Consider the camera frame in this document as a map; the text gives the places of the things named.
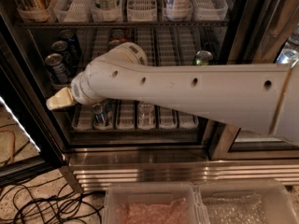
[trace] refrigerator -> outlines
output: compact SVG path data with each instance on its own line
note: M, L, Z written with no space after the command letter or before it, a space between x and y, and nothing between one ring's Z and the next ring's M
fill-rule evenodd
M215 66L274 63L299 22L297 0L222 0L224 16L184 21L166 19L162 0L155 0L154 20L132 20L129 1L121 0L118 21L98 20L93 0L86 21L57 12L53 21L27 21L18 13L20 1L0 0L0 96L39 151L1 167L0 187L57 168L76 192L145 181L275 178L298 184L298 146L220 121L154 105L153 126L144 128L138 101L113 100L111 127L101 129L88 105L48 110L47 99L61 87L53 85L45 58L63 30L78 36L83 71L120 29L151 66L192 65L198 50L212 53Z

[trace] screw hole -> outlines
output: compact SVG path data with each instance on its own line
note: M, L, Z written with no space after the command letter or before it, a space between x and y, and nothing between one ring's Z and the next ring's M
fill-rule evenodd
M112 77L115 78L118 75L118 71L113 72Z
M192 86L195 87L198 83L198 79L197 78L194 78L193 81L192 81Z
M272 86L272 82L271 82L270 80L265 81L265 83L263 84L263 87L264 87L267 91L270 90L271 86Z
M143 78L141 79L141 81L140 81L140 84L141 84L141 85L144 85L144 83L146 83L146 80L147 80L147 79L146 79L145 77L143 77Z

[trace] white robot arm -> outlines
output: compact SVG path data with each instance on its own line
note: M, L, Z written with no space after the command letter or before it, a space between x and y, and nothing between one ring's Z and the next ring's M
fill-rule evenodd
M91 61L49 109L106 98L144 101L299 145L299 68L290 64L150 67L124 43Z

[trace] led light strip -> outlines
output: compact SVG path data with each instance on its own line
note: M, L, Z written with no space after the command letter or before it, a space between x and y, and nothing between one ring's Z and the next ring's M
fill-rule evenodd
M11 115L11 117L18 123L20 129L24 132L24 134L29 138L29 141L33 144L33 146L36 148L37 152L40 152L39 147L36 145L36 142L31 138L28 132L25 131L24 127L19 123L18 119L14 116L11 109L8 107L8 105L5 103L4 99L0 96L0 103L4 105L6 111Z

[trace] speckled floor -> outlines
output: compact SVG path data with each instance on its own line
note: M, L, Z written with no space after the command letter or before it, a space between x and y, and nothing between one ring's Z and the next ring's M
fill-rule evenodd
M9 130L16 134L15 150L20 152L14 157L15 161L38 155L32 144L25 145L28 138L19 127L10 125L14 123L11 116L0 106L0 132ZM0 133L0 167L10 159L12 141L12 133ZM299 214L299 186L287 187L287 190L294 211ZM69 193L72 193L72 189L59 170L40 175L23 185L5 187L0 195L0 224L101 223L97 213L102 213L104 193L86 196L75 193L68 195Z

